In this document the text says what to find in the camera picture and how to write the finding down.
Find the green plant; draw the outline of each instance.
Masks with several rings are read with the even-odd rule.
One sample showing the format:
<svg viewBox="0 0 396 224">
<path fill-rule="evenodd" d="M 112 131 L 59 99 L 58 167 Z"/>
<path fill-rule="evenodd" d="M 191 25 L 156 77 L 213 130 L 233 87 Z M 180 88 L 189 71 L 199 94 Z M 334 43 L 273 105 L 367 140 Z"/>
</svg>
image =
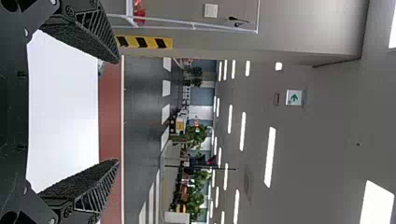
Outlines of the green plant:
<svg viewBox="0 0 396 224">
<path fill-rule="evenodd" d="M 202 79 L 196 77 L 196 78 L 194 78 L 194 79 L 191 81 L 191 84 L 194 85 L 195 87 L 201 87 L 201 85 L 202 85 Z"/>
<path fill-rule="evenodd" d="M 205 196 L 201 192 L 194 192 L 189 195 L 186 208 L 187 213 L 190 213 L 191 221 L 196 221 L 202 214 L 201 205 L 205 202 Z"/>
<path fill-rule="evenodd" d="M 192 74 L 195 77 L 201 77 L 202 76 L 202 67 L 187 67 L 186 68 L 187 73 Z"/>
</svg>

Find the floor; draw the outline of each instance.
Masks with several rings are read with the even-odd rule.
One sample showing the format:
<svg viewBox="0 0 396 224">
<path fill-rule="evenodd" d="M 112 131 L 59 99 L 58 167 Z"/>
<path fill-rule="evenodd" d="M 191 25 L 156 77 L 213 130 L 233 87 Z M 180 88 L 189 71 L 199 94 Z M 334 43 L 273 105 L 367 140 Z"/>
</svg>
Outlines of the floor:
<svg viewBox="0 0 396 224">
<path fill-rule="evenodd" d="M 162 124 L 162 110 L 170 105 L 176 111 L 181 104 L 181 79 L 173 62 L 171 74 L 163 68 L 163 59 L 125 56 L 125 223 L 143 223 L 142 218 L 153 223 L 158 216 L 153 215 L 159 192 L 154 189 L 159 187 L 159 158 L 168 127 L 167 121 Z M 171 81 L 171 93 L 164 97 L 163 80 Z"/>
</svg>

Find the potted plant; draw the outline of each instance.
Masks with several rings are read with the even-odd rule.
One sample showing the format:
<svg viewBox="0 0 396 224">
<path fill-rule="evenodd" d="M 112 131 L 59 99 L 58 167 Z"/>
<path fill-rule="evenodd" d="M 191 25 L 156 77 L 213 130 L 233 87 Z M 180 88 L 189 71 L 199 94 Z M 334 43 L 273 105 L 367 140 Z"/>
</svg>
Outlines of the potted plant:
<svg viewBox="0 0 396 224">
<path fill-rule="evenodd" d="M 200 87 L 202 85 L 202 67 L 187 67 L 185 69 L 187 77 L 190 77 L 191 79 L 185 79 L 185 81 L 189 81 L 191 85 L 194 85 L 195 87 Z"/>
</svg>

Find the railing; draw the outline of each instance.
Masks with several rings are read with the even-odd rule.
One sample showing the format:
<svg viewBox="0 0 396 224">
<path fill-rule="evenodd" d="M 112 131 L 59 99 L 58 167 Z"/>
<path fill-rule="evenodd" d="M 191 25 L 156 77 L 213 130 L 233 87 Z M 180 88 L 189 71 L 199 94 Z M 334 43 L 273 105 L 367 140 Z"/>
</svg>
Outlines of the railing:
<svg viewBox="0 0 396 224">
<path fill-rule="evenodd" d="M 180 21 L 180 20 L 169 20 L 162 18 L 153 17 L 140 17 L 134 16 L 133 13 L 133 1 L 126 0 L 126 13 L 121 14 L 107 14 L 109 18 L 120 18 L 126 20 L 129 25 L 113 25 L 115 29 L 159 29 L 159 30 L 193 30 L 193 31 L 214 31 L 214 32 L 230 32 L 230 33 L 245 33 L 245 34 L 257 34 L 259 32 L 259 20 L 260 20 L 260 0 L 257 5 L 257 17 L 256 17 L 256 29 L 245 29 L 240 27 L 232 27 L 225 25 L 216 25 L 204 22 L 195 21 Z M 134 20 L 141 21 L 156 21 L 156 22 L 168 22 L 173 24 L 181 24 L 186 26 L 161 26 L 161 25 L 138 25 Z"/>
</svg>

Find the ceiling light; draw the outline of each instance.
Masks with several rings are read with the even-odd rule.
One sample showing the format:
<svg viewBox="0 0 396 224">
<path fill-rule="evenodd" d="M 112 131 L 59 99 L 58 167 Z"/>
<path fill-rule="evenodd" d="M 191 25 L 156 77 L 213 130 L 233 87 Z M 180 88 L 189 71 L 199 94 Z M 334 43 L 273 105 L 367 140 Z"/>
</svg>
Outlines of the ceiling light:
<svg viewBox="0 0 396 224">
<path fill-rule="evenodd" d="M 221 74 L 222 74 L 222 62 L 219 62 L 219 81 L 221 81 Z"/>
<path fill-rule="evenodd" d="M 215 142 L 215 130 L 212 130 L 212 142 L 211 142 L 212 146 L 214 142 Z"/>
<path fill-rule="evenodd" d="M 213 113 L 215 113 L 215 112 L 216 112 L 216 96 L 215 96 L 215 99 L 213 101 Z"/>
<path fill-rule="evenodd" d="M 389 48 L 396 48 L 396 6 L 393 14 L 392 28 L 390 30 Z"/>
<path fill-rule="evenodd" d="M 219 207 L 219 187 L 216 187 L 216 208 Z"/>
<path fill-rule="evenodd" d="M 215 183 L 216 183 L 216 171 L 213 170 L 212 171 L 212 188 L 215 187 Z"/>
<path fill-rule="evenodd" d="M 228 61 L 224 61 L 224 81 L 227 80 L 227 66 L 228 66 Z"/>
<path fill-rule="evenodd" d="M 245 76 L 250 76 L 250 61 L 247 61 L 247 64 L 245 66 Z"/>
<path fill-rule="evenodd" d="M 218 155 L 218 165 L 219 165 L 219 168 L 220 168 L 220 166 L 221 166 L 221 147 L 219 147 L 219 155 Z"/>
<path fill-rule="evenodd" d="M 227 186 L 228 186 L 228 163 L 225 163 L 223 189 L 227 190 Z"/>
<path fill-rule="evenodd" d="M 228 133 L 231 133 L 231 127 L 233 125 L 233 106 L 230 105 L 228 110 Z"/>
<path fill-rule="evenodd" d="M 218 154 L 218 138 L 215 137 L 215 145 L 213 146 L 213 154 L 215 154 L 215 156 Z"/>
<path fill-rule="evenodd" d="M 224 211 L 222 211 L 221 212 L 221 224 L 224 224 L 224 219 L 225 219 L 225 212 Z"/>
<path fill-rule="evenodd" d="M 233 60 L 233 71 L 231 72 L 231 78 L 235 79 L 235 66 L 236 66 L 236 61 Z"/>
<path fill-rule="evenodd" d="M 241 151 L 244 150 L 245 147 L 245 129 L 246 129 L 246 124 L 247 124 L 247 113 L 243 112 L 242 113 L 242 122 L 241 122 L 241 138 L 239 142 L 239 149 Z"/>
<path fill-rule="evenodd" d="M 220 111 L 220 98 L 218 98 L 218 108 L 217 108 L 216 117 L 219 117 L 219 111 Z"/>
<path fill-rule="evenodd" d="M 276 129 L 271 127 L 268 136 L 267 161 L 265 163 L 265 177 L 264 177 L 264 183 L 267 186 L 267 188 L 271 188 L 275 141 L 276 141 Z"/>
<path fill-rule="evenodd" d="M 233 206 L 233 224 L 238 224 L 239 196 L 239 189 L 237 189 L 235 191 L 235 205 Z"/>
<path fill-rule="evenodd" d="M 282 71 L 282 69 L 283 69 L 283 63 L 275 63 L 276 71 Z"/>
<path fill-rule="evenodd" d="M 210 218 L 213 218 L 213 201 L 210 202 L 210 212 L 209 212 Z"/>
<path fill-rule="evenodd" d="M 361 224 L 389 224 L 394 194 L 367 181 L 361 209 Z"/>
</svg>

